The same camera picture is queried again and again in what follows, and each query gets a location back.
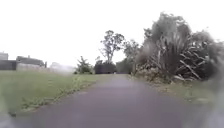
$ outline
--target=vegetation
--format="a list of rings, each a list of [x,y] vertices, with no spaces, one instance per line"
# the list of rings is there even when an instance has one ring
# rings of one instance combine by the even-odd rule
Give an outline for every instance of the vegetation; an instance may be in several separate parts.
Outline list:
[[[82,56],[80,60],[78,60],[78,68],[77,71],[80,74],[92,74],[92,68],[91,65],[87,62],[86,59],[84,59]]]
[[[94,66],[95,74],[112,74],[116,72],[116,66],[112,62],[101,60],[99,57]]]
[[[33,110],[93,84],[102,76],[46,72],[0,72],[1,111]]]
[[[114,52],[121,49],[124,40],[125,38],[123,35],[114,33],[112,30],[106,31],[106,36],[104,36],[104,40],[101,41],[104,47],[101,49],[101,53],[107,58],[108,63],[112,63]]]
[[[193,33],[183,17],[165,13],[144,32],[142,46],[133,40],[124,43],[126,58],[116,64],[117,71],[153,82],[162,92],[211,100],[211,90],[202,84],[220,73],[223,43],[207,31]]]

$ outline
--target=white sky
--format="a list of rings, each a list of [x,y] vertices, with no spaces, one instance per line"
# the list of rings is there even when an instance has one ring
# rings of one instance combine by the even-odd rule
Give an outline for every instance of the white sky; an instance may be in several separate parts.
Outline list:
[[[111,29],[143,41],[160,12],[183,16],[193,31],[206,29],[224,40],[222,0],[1,0],[0,51],[74,66],[80,56],[91,64]],[[122,60],[122,52],[114,61]]]

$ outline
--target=paved path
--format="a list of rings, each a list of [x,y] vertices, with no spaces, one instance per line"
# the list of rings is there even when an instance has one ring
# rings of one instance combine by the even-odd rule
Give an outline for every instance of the paved path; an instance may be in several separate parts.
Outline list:
[[[198,119],[195,112],[142,82],[115,75],[13,122],[16,128],[188,128]]]

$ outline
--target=grass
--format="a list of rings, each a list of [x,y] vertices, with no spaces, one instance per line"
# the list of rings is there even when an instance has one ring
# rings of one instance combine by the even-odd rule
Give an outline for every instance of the grass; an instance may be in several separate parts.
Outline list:
[[[59,75],[46,72],[1,71],[0,111],[20,113],[35,110],[79,91],[104,75]]]
[[[142,77],[137,78],[131,76],[130,78],[146,81],[146,79]],[[212,105],[215,101],[214,92],[203,86],[204,83],[201,82],[172,82],[171,84],[164,84],[159,79],[146,82],[158,92],[175,95],[193,104]]]

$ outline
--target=tree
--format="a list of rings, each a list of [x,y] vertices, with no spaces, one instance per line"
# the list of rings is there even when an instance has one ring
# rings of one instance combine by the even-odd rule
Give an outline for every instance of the tree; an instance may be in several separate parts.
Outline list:
[[[208,32],[192,33],[182,17],[161,13],[158,21],[144,31],[145,41],[137,57],[137,64],[143,68],[139,69],[150,72],[156,68],[169,80],[204,80],[216,71],[214,63],[222,49]]]
[[[100,57],[97,57],[96,64],[94,66],[95,74],[103,74],[103,60],[100,60]]]
[[[106,36],[104,36],[104,40],[101,41],[104,46],[104,48],[101,49],[101,53],[107,58],[107,62],[112,62],[114,52],[121,49],[124,40],[125,38],[123,35],[115,34],[112,30],[106,31]]]
[[[130,40],[125,42],[124,45],[124,54],[126,58],[118,64],[118,68],[121,69],[123,67],[124,72],[130,74],[131,72],[135,73],[136,70],[136,57],[139,53],[139,44],[135,40]]]
[[[113,63],[106,61],[102,65],[103,65],[102,66],[103,74],[112,74],[112,73],[116,72],[116,66]]]
[[[92,73],[91,72],[91,66],[90,64],[87,62],[86,59],[84,59],[82,56],[81,56],[81,59],[78,60],[79,64],[77,65],[78,68],[77,68],[77,71],[79,73]]]
[[[130,62],[127,58],[116,63],[116,69],[118,73],[131,74],[133,69],[133,62]]]

